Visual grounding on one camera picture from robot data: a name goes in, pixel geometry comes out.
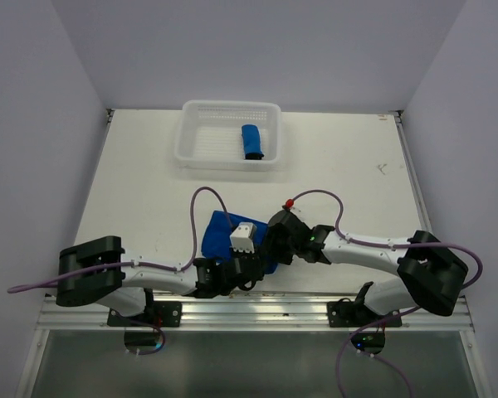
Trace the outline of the right black base bracket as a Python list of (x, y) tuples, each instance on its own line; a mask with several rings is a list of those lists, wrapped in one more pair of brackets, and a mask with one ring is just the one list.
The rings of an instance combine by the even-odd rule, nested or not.
[(376, 314), (364, 304), (363, 298), (330, 301), (326, 304), (326, 314), (331, 328), (361, 328), (375, 322), (376, 327), (400, 328), (403, 325), (402, 320), (392, 318), (391, 313)]

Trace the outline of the aluminium mounting rail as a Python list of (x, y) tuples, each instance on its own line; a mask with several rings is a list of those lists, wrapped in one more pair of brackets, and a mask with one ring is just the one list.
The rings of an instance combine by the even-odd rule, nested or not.
[[(327, 304), (343, 295), (235, 292), (211, 299), (155, 293), (157, 302), (180, 302), (182, 315), (173, 332), (320, 332), (332, 328)], [(63, 308), (52, 297), (45, 298), (36, 329), (49, 331), (109, 330), (109, 309), (98, 304)]]

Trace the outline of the left black base bracket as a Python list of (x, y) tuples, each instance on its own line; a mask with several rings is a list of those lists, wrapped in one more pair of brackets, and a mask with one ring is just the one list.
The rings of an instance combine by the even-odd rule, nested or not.
[(179, 328), (183, 313), (183, 305), (179, 301), (153, 301), (145, 310), (132, 317), (119, 316), (110, 310), (107, 325), (109, 327), (156, 327)]

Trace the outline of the blue towel with black trim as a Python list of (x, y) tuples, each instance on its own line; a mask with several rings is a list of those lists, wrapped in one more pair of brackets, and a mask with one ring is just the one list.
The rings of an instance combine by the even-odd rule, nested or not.
[(261, 135), (256, 125), (242, 125), (242, 146), (246, 160), (262, 160), (264, 158), (264, 153), (261, 150)]

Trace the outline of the white plastic mesh basket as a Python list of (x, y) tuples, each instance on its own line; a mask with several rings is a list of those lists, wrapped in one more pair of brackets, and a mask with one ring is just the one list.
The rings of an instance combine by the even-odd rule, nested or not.
[[(262, 160), (246, 160), (242, 125), (254, 124), (261, 135)], [(272, 103), (190, 100), (183, 105), (174, 156), (183, 167), (204, 170), (267, 172), (281, 160), (281, 108)]]

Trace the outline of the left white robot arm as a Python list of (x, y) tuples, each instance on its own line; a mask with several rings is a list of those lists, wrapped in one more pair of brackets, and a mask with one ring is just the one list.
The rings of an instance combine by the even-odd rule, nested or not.
[(62, 250), (56, 304), (72, 308), (97, 303), (144, 326), (155, 318), (155, 290), (213, 299), (237, 288), (252, 289), (266, 274), (266, 261), (258, 252), (233, 251), (227, 260), (196, 258), (185, 270), (124, 261), (124, 254), (121, 238), (114, 235)]

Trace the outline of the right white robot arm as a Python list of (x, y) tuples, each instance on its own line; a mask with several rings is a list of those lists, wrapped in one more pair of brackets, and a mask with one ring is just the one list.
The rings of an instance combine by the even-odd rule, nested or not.
[(468, 273), (468, 266), (426, 231), (407, 239), (367, 240), (334, 226), (310, 228), (287, 210), (270, 219), (261, 247), (271, 261), (284, 265), (298, 257), (311, 264), (357, 265), (391, 274), (389, 281), (366, 283), (357, 295), (353, 315), (366, 326), (411, 307), (452, 315)]

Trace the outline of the black base bracket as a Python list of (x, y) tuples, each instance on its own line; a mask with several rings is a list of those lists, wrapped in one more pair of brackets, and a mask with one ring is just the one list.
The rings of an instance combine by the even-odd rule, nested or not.
[(330, 301), (326, 304), (326, 314), (331, 328), (361, 328), (375, 322), (376, 327), (400, 328), (403, 325), (402, 320), (392, 318), (391, 313), (376, 314), (364, 304), (363, 298)]
[(153, 301), (145, 310), (132, 317), (119, 316), (110, 310), (107, 325), (109, 327), (156, 327), (179, 328), (183, 313), (183, 305), (179, 301)]

